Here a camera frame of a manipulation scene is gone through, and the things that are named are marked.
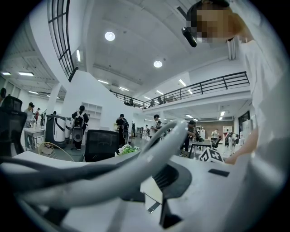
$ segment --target hair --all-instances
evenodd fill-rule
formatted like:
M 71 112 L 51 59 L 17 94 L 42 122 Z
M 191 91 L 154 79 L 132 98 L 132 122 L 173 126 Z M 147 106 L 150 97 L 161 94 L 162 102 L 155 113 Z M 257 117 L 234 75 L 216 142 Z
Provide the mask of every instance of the hair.
M 208 0 L 212 2 L 212 7 L 215 10 L 220 10 L 222 8 L 229 7 L 229 3 L 225 0 Z M 197 10 L 200 10 L 203 5 L 203 0 L 200 0 L 199 2 L 192 5 L 186 14 L 186 20 L 191 21 L 191 27 L 194 28 L 194 31 L 190 30 L 191 33 L 193 33 L 193 36 L 195 37 L 194 33 L 196 33 L 196 27 L 197 27 Z

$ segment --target ceiling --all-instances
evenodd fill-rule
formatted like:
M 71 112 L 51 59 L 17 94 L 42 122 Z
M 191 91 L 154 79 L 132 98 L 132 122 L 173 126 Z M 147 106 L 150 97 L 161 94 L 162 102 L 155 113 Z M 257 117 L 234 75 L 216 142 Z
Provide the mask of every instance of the ceiling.
M 225 111 L 223 116 L 224 119 L 232 119 L 238 111 L 248 102 L 251 100 L 234 100 L 234 101 L 224 101 L 221 103 L 211 103 L 205 105 L 197 105 L 179 109 L 173 109 L 164 111 L 164 116 L 167 120 L 174 120 L 174 119 L 190 119 L 185 115 L 191 115 L 193 118 L 199 120 L 218 120 L 222 111 Z
M 87 62 L 93 68 L 88 70 L 108 89 L 142 101 L 149 91 L 155 97 L 155 87 L 194 69 L 203 63 L 228 55 L 226 44 L 200 43 L 192 48 L 181 33 L 185 19 L 176 10 L 185 12 L 195 0 L 111 0 L 96 1 L 89 21 L 87 46 L 84 54 L 94 51 Z M 116 38 L 105 39 L 111 31 Z M 154 61 L 163 63 L 161 68 L 153 66 Z M 125 93 L 118 87 L 129 89 Z M 164 93 L 178 89 L 178 82 L 168 83 Z
M 25 21 L 19 27 L 7 48 L 0 63 L 0 71 L 10 72 L 10 76 L 4 77 L 16 86 L 46 97 L 58 81 L 50 73 L 50 69 L 46 66 L 36 48 L 31 28 L 28 21 Z M 34 76 L 21 76 L 18 72 L 32 72 Z M 63 99 L 65 94 L 65 89 L 61 88 L 58 97 Z

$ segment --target mesh chair back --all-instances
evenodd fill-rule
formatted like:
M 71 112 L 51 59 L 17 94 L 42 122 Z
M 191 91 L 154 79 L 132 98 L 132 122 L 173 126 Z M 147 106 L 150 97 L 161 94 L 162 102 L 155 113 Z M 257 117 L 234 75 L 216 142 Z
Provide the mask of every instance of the mesh chair back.
M 24 152 L 20 138 L 27 114 L 13 110 L 11 107 L 6 108 L 6 106 L 7 105 L 3 107 L 2 105 L 2 107 L 0 107 L 0 155 L 11 156 L 11 144 L 14 144 L 17 154 Z
M 119 134 L 108 130 L 88 130 L 86 162 L 96 162 L 115 156 L 119 149 Z

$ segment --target black pants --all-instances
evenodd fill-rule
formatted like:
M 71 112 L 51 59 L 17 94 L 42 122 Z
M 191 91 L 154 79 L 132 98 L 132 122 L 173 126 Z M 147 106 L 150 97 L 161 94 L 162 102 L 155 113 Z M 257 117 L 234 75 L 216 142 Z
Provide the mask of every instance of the black pants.
M 123 136 L 123 129 L 120 127 L 119 129 L 119 146 L 124 146 L 125 145 L 125 139 Z
M 189 150 L 189 137 L 188 136 L 185 138 L 184 144 L 182 144 L 179 149 L 183 150 L 183 147 L 185 147 L 185 151 Z
M 156 139 L 156 140 L 154 141 L 154 143 L 151 145 L 151 147 L 153 147 L 155 144 L 157 144 L 157 143 L 159 142 L 159 140 L 160 140 L 160 138 Z

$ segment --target white ceiling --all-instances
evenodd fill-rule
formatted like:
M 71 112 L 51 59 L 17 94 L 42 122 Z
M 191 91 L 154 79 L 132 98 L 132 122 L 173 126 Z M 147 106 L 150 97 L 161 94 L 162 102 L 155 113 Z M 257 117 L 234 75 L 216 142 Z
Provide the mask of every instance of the white ceiling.
M 123 93 L 118 86 L 129 89 L 126 95 L 144 99 L 148 91 L 171 78 L 192 70 L 195 66 L 228 55 L 225 44 L 212 47 L 200 43 L 192 48 L 181 33 L 185 20 L 176 12 L 185 12 L 195 0 L 111 0 L 96 1 L 88 27 L 86 50 L 95 51 L 87 58 L 93 62 L 91 74 L 108 89 Z M 105 33 L 112 31 L 116 38 L 107 41 Z M 154 61 L 163 63 L 161 68 Z M 175 90 L 178 83 L 168 83 L 163 92 Z

